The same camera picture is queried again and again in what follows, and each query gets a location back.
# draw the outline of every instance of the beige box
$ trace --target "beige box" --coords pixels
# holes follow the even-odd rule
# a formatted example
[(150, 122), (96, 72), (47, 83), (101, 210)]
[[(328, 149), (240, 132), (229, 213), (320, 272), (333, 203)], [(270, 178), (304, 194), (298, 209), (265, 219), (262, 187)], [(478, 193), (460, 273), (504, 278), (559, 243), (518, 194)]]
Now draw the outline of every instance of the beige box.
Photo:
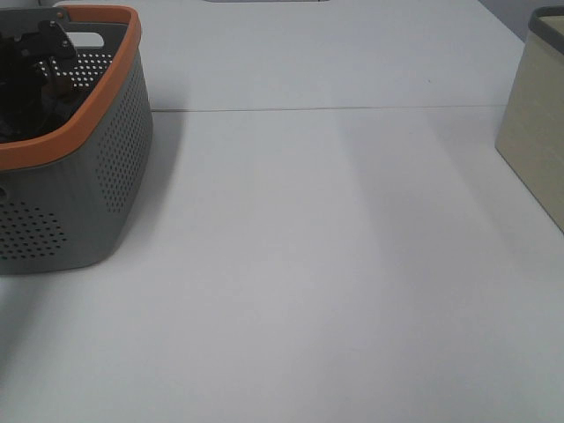
[(533, 12), (495, 146), (564, 231), (564, 7)]

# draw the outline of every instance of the basket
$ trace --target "basket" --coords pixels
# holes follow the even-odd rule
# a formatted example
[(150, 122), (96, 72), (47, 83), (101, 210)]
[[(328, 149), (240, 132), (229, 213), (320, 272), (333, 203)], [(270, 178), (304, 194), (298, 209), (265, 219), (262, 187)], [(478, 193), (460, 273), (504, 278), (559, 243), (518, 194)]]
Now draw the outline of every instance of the basket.
[(564, 7), (533, 12), (496, 148), (564, 230)]
[(152, 116), (137, 13), (122, 6), (0, 11), (7, 26), (54, 20), (95, 32), (102, 48), (77, 48), (57, 76), (92, 90), (62, 127), (0, 144), (0, 274), (60, 271), (109, 256), (137, 194), (152, 142)]

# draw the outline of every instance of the white surface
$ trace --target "white surface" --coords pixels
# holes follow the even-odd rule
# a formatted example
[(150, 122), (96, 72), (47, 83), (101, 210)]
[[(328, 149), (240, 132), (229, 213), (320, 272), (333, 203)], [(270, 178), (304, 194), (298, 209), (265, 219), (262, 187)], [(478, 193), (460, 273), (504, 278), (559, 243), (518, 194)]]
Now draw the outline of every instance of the white surface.
[(564, 239), (502, 112), (155, 114), (116, 254), (3, 278), (0, 420), (562, 422)]
[(156, 109), (500, 105), (523, 52), (477, 0), (111, 3), (139, 11)]

